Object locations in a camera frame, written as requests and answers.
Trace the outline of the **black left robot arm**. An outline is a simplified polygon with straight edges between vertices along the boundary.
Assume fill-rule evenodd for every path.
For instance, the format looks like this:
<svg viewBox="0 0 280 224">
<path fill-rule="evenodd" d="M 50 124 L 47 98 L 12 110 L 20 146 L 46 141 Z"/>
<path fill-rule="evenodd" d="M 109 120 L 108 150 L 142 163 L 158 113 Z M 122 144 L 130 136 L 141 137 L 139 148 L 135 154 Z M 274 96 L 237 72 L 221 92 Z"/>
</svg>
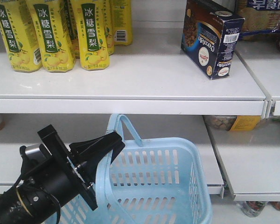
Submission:
<svg viewBox="0 0 280 224">
<path fill-rule="evenodd" d="M 42 142 L 20 147 L 21 173 L 0 195 L 0 224 L 40 224 L 80 195 L 97 208 L 94 183 L 99 162 L 107 154 L 115 159 L 123 150 L 122 137 L 111 132 L 65 146 L 49 125 L 38 132 Z"/>
</svg>

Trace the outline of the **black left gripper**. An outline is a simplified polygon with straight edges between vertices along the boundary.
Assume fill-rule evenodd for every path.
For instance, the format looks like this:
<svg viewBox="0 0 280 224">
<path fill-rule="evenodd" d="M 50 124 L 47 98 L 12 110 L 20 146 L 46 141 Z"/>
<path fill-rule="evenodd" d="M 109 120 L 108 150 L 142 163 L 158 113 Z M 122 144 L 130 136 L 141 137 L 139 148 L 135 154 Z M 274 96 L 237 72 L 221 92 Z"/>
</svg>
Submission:
<svg viewBox="0 0 280 224">
<path fill-rule="evenodd" d="M 38 135 L 70 182 L 71 189 L 95 210 L 98 205 L 93 184 L 97 166 L 108 153 L 111 153 L 111 161 L 115 160 L 125 147 L 122 137 L 112 132 L 96 139 L 71 143 L 68 149 L 52 125 L 38 131 Z"/>
</svg>

